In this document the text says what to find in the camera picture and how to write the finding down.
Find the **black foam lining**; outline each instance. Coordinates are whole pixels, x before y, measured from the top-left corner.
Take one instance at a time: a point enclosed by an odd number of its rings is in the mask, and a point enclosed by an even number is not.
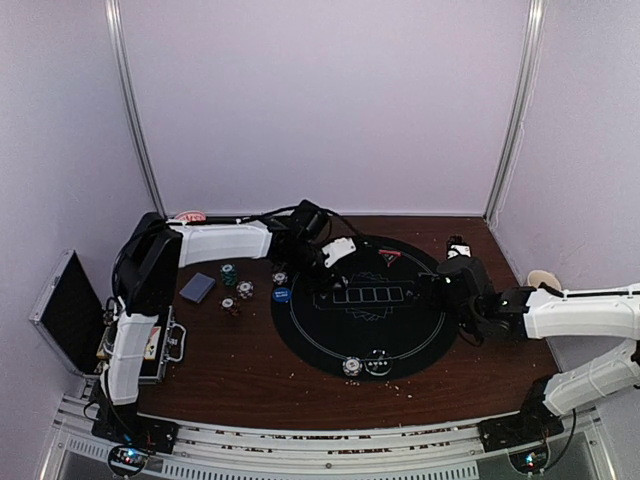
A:
[[[78,370],[94,372],[105,329],[102,305],[76,253],[60,275],[41,323]]]

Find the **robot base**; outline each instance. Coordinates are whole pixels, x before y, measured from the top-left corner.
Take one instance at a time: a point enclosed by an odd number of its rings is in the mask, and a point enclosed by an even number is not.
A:
[[[478,430],[485,452],[493,452],[559,435],[564,432],[564,426],[559,418],[540,422],[539,419],[516,413],[484,420],[478,424]]]
[[[136,426],[138,431],[149,433],[150,442],[148,445],[139,445],[133,442],[131,445],[133,448],[141,448],[158,453],[173,453],[173,445],[178,435],[178,425],[176,423],[138,416],[136,417]],[[125,435],[116,432],[107,422],[101,422],[100,420],[94,422],[91,434],[115,443],[131,443],[127,441]]]

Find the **white poker chip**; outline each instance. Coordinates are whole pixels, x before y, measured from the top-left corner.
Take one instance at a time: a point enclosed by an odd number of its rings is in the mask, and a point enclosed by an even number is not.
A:
[[[240,282],[236,287],[236,291],[240,298],[248,299],[253,296],[253,283],[251,282]]]
[[[236,302],[233,301],[233,298],[227,297],[223,299],[222,302],[220,302],[220,305],[222,306],[222,308],[228,309],[228,308],[232,308],[235,305],[235,303]]]
[[[285,272],[274,273],[271,278],[273,279],[273,283],[276,285],[284,285],[289,279]]]
[[[342,371],[347,377],[357,377],[362,371],[362,362],[357,357],[349,357],[342,362]]]

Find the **metal rail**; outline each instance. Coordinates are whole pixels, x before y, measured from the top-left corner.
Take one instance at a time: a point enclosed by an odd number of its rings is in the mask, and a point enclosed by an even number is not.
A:
[[[524,37],[516,94],[507,127],[507,135],[500,155],[500,163],[498,164],[498,170],[484,215],[490,225],[494,224],[497,219],[496,214],[500,208],[504,190],[508,186],[507,179],[517,154],[519,133],[527,103],[531,96],[533,79],[537,68],[545,6],[546,0],[530,0],[529,19]]]
[[[65,452],[98,462],[106,460],[112,445],[91,435],[93,422],[83,414],[91,384],[88,382],[80,398],[63,397],[47,440],[50,448],[41,459],[41,480],[58,478]],[[96,407],[87,409],[90,418],[96,413]],[[479,478],[478,460],[505,455],[505,451],[484,452],[476,428],[480,420],[337,431],[266,430],[178,421],[173,454],[154,456],[145,472],[180,480],[439,480],[447,475],[474,480]],[[597,412],[591,408],[579,414],[577,431],[597,435],[593,427],[598,424]],[[605,465],[606,449],[594,446],[593,450],[594,462]],[[599,478],[615,478],[606,474],[606,465],[599,470],[605,471]]]
[[[131,131],[131,137],[133,139],[138,162],[140,163],[140,169],[142,170],[147,191],[156,211],[163,217],[166,217],[166,211],[164,209],[164,204],[162,203],[162,198],[160,197],[158,183],[153,173],[153,168],[151,167],[151,161],[149,160],[149,152],[142,132],[140,114],[138,113],[138,107],[133,92],[133,81],[131,80],[129,59],[127,57],[124,31],[122,29],[122,19],[120,17],[120,1],[106,0],[105,6],[113,53],[116,57],[118,72],[120,74],[120,87],[122,88],[122,94],[124,96],[129,129]]]

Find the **beige object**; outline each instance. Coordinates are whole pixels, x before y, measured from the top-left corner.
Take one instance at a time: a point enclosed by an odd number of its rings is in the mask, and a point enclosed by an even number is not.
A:
[[[530,287],[539,287],[541,283],[546,283],[556,290],[562,290],[560,280],[551,272],[545,270],[531,270],[527,275],[527,285]]]

